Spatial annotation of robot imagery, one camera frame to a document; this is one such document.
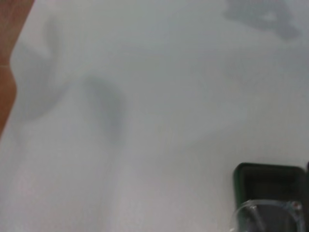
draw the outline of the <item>brown wood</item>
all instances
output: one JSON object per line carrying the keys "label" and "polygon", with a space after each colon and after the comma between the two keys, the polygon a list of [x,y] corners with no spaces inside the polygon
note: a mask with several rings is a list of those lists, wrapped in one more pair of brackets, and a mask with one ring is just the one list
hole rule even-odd
{"label": "brown wood", "polygon": [[34,0],[0,0],[0,137],[16,98],[10,57]]}

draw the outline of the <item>black object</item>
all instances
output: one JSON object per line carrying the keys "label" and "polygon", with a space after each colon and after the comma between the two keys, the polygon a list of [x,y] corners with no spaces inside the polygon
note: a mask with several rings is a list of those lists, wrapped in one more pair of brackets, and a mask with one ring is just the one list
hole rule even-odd
{"label": "black object", "polygon": [[[297,201],[303,206],[306,231],[309,232],[309,196],[306,172],[294,166],[241,163],[234,171],[234,186],[237,208],[248,200]],[[269,219],[272,232],[280,212],[260,209]]]}

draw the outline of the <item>transparent plastic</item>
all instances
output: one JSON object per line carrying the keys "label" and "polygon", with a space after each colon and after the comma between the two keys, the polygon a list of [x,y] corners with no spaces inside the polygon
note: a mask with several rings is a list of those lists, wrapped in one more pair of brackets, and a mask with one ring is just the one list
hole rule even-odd
{"label": "transparent plastic", "polygon": [[233,214],[230,232],[305,232],[299,202],[250,200]]}

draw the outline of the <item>clear plastic lid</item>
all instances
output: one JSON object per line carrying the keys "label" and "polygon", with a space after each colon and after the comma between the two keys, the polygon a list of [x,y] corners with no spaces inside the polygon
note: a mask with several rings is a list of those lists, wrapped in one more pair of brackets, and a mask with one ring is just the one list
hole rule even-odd
{"label": "clear plastic lid", "polygon": [[230,232],[304,232],[299,202],[251,200],[233,214]]}

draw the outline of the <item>white table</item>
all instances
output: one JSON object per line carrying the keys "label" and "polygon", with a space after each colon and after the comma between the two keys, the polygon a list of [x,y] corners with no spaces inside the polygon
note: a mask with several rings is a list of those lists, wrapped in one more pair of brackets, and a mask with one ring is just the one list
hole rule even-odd
{"label": "white table", "polygon": [[241,162],[309,159],[307,0],[37,0],[2,232],[227,232]]}

